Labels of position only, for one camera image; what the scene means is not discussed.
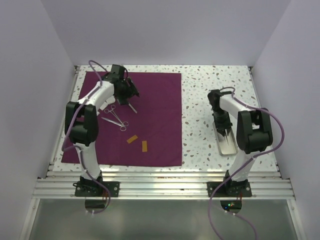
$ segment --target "glass panel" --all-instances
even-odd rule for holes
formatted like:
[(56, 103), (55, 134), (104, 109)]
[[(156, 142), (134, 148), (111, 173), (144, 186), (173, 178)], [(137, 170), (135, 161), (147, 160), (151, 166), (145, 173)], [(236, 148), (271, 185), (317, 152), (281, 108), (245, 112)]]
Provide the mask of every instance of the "glass panel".
[[(226, 239), (250, 240), (254, 233), (241, 219), (224, 213), (220, 201), (212, 218)], [(207, 240), (218, 239), (208, 221), (207, 200), (118, 200), (105, 212), (85, 214), (81, 199), (43, 199), (31, 240)], [(257, 229), (260, 240), (297, 236), (286, 200), (244, 200), (240, 211)]]

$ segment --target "black mounting plate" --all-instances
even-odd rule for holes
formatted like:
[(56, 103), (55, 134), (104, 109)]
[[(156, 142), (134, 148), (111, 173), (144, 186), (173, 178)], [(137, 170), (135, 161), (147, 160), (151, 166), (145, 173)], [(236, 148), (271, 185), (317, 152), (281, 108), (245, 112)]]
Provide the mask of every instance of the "black mounting plate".
[[(103, 181), (102, 184), (110, 191), (112, 198), (117, 198), (119, 195), (120, 182), (119, 181)], [(80, 187), (75, 188), (74, 196), (76, 197), (102, 197), (102, 194), (99, 194), (95, 191), (88, 191)]]
[[(209, 198), (213, 191), (222, 183), (222, 181), (208, 181), (206, 183), (206, 189), (208, 191)], [(243, 198), (252, 197), (251, 186), (250, 183), (247, 182), (245, 187), (239, 187), (238, 190), (234, 192), (227, 192), (225, 186), (222, 186), (218, 189), (218, 191), (214, 194), (213, 198), (225, 198), (225, 197), (238, 197), (239, 194), (242, 193)]]

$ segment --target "orange tape piece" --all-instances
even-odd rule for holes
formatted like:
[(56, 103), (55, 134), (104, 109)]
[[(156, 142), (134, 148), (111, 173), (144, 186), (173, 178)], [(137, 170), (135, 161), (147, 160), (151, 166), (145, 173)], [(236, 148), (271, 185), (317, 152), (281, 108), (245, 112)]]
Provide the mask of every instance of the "orange tape piece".
[(130, 137), (126, 142), (127, 142), (128, 144), (130, 144), (130, 143), (132, 143), (134, 140), (136, 140), (137, 138), (138, 138), (137, 135), (133, 135), (133, 136)]
[(148, 152), (147, 141), (142, 141), (142, 152)]

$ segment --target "cable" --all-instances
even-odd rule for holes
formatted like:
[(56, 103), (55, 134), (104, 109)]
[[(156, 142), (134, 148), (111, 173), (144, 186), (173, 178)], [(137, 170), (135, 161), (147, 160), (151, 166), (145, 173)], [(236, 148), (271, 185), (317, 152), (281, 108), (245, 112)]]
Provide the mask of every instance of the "cable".
[(127, 80), (128, 76), (129, 76), (128, 69), (126, 69), (126, 68), (124, 67), (124, 70), (125, 70), (125, 72), (126, 72), (126, 77), (125, 77), (125, 79)]
[(101, 78), (100, 74), (96, 71), (96, 69), (94, 68), (94, 66), (92, 66), (92, 63), (97, 64), (98, 66), (100, 66), (104, 71), (106, 71), (107, 74), (108, 74), (109, 72), (108, 72), (108, 70), (107, 70), (104, 66), (102, 66), (100, 63), (98, 63), (98, 62), (96, 62), (96, 61), (93, 61), (93, 60), (89, 60), (89, 65), (90, 65), (90, 67), (92, 68), (92, 70), (95, 72), (95, 74), (98, 76), (99, 81), (100, 81), (100, 86), (102, 86), (102, 78)]
[(102, 86), (102, 78), (101, 76), (99, 75), (99, 73), (95, 70), (95, 68), (92, 66), (91, 62), (99, 65), (100, 67), (102, 67), (106, 72), (108, 72), (102, 65), (100, 65), (99, 63), (97, 63), (96, 61), (93, 61), (93, 60), (90, 60), (89, 61), (89, 65), (90, 67), (93, 69), (93, 71), (97, 74), (97, 76), (99, 77), (99, 80), (100, 80), (100, 86), (96, 87), (87, 97), (87, 99), (84, 100), (84, 102), (76, 109), (76, 111), (74, 112), (73, 114), (73, 117), (71, 119), (71, 122), (70, 122), (70, 125), (69, 125), (69, 128), (68, 130), (66, 131), (66, 134), (65, 134), (65, 138), (64, 138), (64, 141), (63, 141), (63, 144), (62, 144), (62, 148), (61, 150), (63, 152), (66, 152), (66, 151), (69, 151), (71, 149), (78, 149), (79, 150), (79, 155), (80, 155), (80, 164), (83, 168), (83, 170), (85, 171), (85, 173), (89, 176), (89, 178), (92, 179), (92, 181), (94, 181), (97, 185), (99, 185), (100, 187), (102, 187), (108, 194), (108, 201), (107, 203), (105, 204), (104, 208), (101, 209), (101, 210), (98, 210), (98, 211), (94, 211), (92, 210), (92, 214), (99, 214), (99, 213), (102, 213), (110, 204), (110, 200), (111, 200), (111, 193), (109, 191), (109, 189), (104, 186), (103, 184), (101, 184), (100, 182), (98, 182), (89, 172), (88, 172), (88, 169), (86, 168), (85, 166), (85, 163), (84, 163), (84, 157), (83, 157), (83, 149), (82, 147), (80, 147), (79, 145), (72, 145), (72, 146), (69, 146), (66, 148), (66, 144), (67, 144), (67, 139), (69, 138), (69, 135), (70, 135), (70, 132), (71, 132), (71, 129), (77, 119), (77, 115), (79, 114), (79, 111), (81, 110), (81, 108), (83, 108), (83, 106), (87, 103), (88, 99), (93, 95), (95, 94)]
[[(271, 112), (263, 109), (263, 108), (258, 108), (258, 107), (254, 107), (254, 106), (248, 106), (246, 105), (244, 102), (240, 101), (239, 99), (237, 99), (234, 95), (235, 95), (235, 91), (236, 89), (233, 87), (233, 86), (228, 86), (228, 87), (223, 87), (222, 89), (220, 89), (220, 91), (222, 90), (225, 90), (225, 89), (232, 89), (232, 93), (231, 93), (231, 96), (233, 97), (233, 99), (241, 104), (242, 106), (245, 106), (247, 107), (248, 109), (252, 109), (252, 110), (258, 110), (258, 111), (261, 111), (261, 112), (264, 112), (268, 115), (270, 115), (279, 125), (280, 127), (280, 130), (281, 130), (281, 140), (280, 142), (278, 143), (278, 145), (273, 148), (273, 149), (270, 149), (268, 151), (264, 151), (264, 152), (260, 152), (260, 153), (257, 153), (255, 154), (254, 156), (252, 156), (246, 163), (244, 163), (238, 170), (236, 170), (233, 174), (231, 174), (226, 180), (224, 180), (211, 194), (210, 196), (210, 200), (209, 200), (209, 204), (208, 204), (208, 218), (209, 218), (209, 222), (210, 222), (210, 225), (213, 229), (213, 231), (215, 232), (215, 234), (221, 239), (223, 240), (223, 237), (220, 235), (220, 233), (218, 232), (218, 230), (216, 229), (216, 227), (214, 226), (214, 223), (211, 219), (211, 206), (212, 206), (212, 199), (214, 197), (214, 195), (216, 194), (216, 192), (219, 190), (219, 188), (221, 188), (225, 183), (227, 183), (233, 176), (235, 176), (238, 172), (240, 172), (242, 169), (244, 169), (249, 163), (251, 163), (254, 159), (256, 159), (257, 157), (259, 156), (262, 156), (262, 155), (265, 155), (265, 154), (269, 154), (269, 153), (272, 153), (274, 151), (276, 151), (277, 149), (279, 149), (281, 147), (281, 145), (284, 143), (284, 140), (285, 140), (285, 130), (284, 130), (284, 127), (283, 125), (281, 124), (280, 120)], [(257, 230), (255, 228), (255, 226), (247, 219), (245, 219), (243, 216), (240, 216), (238, 214), (235, 214), (234, 216), (244, 220), (245, 222), (247, 222), (251, 228), (253, 229), (254, 231), (254, 238), (255, 240), (258, 240), (258, 233), (257, 233)]]

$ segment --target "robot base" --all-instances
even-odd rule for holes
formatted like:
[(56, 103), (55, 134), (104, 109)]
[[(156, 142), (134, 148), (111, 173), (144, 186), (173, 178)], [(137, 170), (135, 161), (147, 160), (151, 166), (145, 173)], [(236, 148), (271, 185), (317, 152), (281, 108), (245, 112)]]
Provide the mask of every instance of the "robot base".
[[(120, 182), (103, 181), (102, 173), (100, 173), (100, 176), (96, 180), (110, 191), (111, 196), (108, 197), (118, 197)], [(74, 196), (76, 197), (102, 197), (104, 195), (104, 189), (101, 186), (92, 180), (83, 178), (82, 176), (80, 177), (80, 181), (74, 183), (73, 186), (75, 187)]]
[[(223, 180), (229, 177), (229, 171), (226, 171), (225, 177)], [(211, 197), (213, 191), (222, 183), (222, 181), (208, 181), (206, 183), (208, 196)], [(222, 187), (213, 196), (214, 198), (225, 198), (225, 197), (239, 197), (242, 194), (242, 197), (249, 198), (252, 197), (251, 186), (248, 180), (245, 181), (232, 181), (231, 179)]]

